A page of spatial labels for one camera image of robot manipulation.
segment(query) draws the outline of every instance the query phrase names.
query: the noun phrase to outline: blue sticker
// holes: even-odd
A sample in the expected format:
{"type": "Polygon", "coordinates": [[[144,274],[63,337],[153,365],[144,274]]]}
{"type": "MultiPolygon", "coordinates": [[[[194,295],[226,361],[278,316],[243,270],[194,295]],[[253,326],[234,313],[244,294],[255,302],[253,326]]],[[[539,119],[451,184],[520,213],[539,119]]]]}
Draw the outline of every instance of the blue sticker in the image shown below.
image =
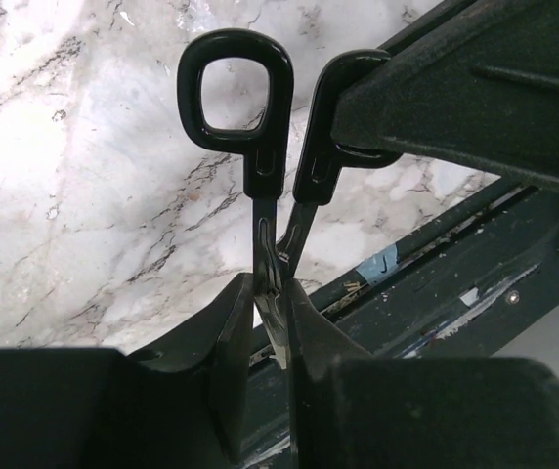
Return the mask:
{"type": "Polygon", "coordinates": [[[397,244],[393,244],[362,262],[356,268],[356,272],[364,277],[370,286],[374,286],[397,271],[397,256],[397,244]]]}

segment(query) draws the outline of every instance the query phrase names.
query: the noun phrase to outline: scissor handle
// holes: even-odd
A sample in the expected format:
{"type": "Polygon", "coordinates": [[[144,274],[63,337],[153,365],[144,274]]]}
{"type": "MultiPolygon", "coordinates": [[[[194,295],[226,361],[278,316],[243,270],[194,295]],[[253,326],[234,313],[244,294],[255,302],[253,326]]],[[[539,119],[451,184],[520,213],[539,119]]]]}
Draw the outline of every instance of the scissor handle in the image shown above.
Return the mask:
{"type": "Polygon", "coordinates": [[[390,57],[389,53],[378,49],[352,51],[332,59],[323,69],[315,88],[295,177],[293,195],[297,202],[327,205],[343,167],[383,168],[401,157],[401,153],[351,149],[331,140],[340,94],[390,57]]]}
{"type": "Polygon", "coordinates": [[[199,36],[180,58],[177,95],[184,130],[204,149],[243,155],[244,193],[251,198],[281,196],[293,88],[288,53],[273,39],[248,29],[221,29],[199,36]],[[210,63],[227,58],[250,59],[269,73],[267,104],[252,130],[217,129],[205,120],[203,72],[210,63]]]}

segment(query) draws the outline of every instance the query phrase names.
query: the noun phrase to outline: metal screw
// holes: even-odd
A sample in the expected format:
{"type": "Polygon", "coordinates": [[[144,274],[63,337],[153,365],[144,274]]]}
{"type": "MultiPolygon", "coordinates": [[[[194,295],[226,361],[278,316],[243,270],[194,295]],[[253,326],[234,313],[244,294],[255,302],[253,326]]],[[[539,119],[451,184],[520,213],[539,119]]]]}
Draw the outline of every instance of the metal screw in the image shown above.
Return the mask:
{"type": "Polygon", "coordinates": [[[505,297],[505,301],[507,301],[508,305],[515,305],[521,301],[521,294],[516,290],[512,290],[505,297]]]}

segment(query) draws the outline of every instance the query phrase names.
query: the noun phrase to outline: black scissors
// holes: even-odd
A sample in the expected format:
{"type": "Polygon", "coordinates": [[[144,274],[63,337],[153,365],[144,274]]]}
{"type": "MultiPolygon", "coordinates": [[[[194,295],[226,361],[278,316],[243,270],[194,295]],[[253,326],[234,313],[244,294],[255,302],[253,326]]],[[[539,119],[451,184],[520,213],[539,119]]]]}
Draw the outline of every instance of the black scissors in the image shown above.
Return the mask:
{"type": "Polygon", "coordinates": [[[184,130],[204,149],[244,158],[244,193],[253,199],[254,299],[282,368],[288,343],[280,305],[282,283],[295,274],[318,207],[331,201],[343,166],[381,168],[401,156],[341,147],[330,136],[339,95],[389,59],[385,51],[360,50],[336,57],[323,70],[293,188],[295,204],[277,246],[277,203],[283,191],[294,87],[290,57],[263,34],[222,29],[196,38],[180,59],[177,98],[184,130]],[[268,100],[260,123],[252,130],[217,129],[204,118],[203,72],[210,63],[227,58],[252,60],[269,73],[268,100]]]}

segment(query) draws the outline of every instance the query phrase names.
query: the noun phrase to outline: marble surface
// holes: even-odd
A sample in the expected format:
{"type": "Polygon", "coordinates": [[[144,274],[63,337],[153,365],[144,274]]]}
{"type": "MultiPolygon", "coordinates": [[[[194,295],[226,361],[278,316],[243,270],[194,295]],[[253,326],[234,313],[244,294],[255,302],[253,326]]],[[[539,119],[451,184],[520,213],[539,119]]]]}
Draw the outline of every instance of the marble surface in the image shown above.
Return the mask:
{"type": "MultiPolygon", "coordinates": [[[[251,269],[238,156],[184,134],[175,70],[187,43],[228,26],[277,39],[296,75],[288,178],[324,64],[376,46],[438,0],[0,0],[0,345],[133,350],[251,269]]],[[[210,67],[214,125],[264,103],[253,64],[210,67]]],[[[346,170],[297,272],[309,291],[494,177],[406,155],[346,170]]]]}

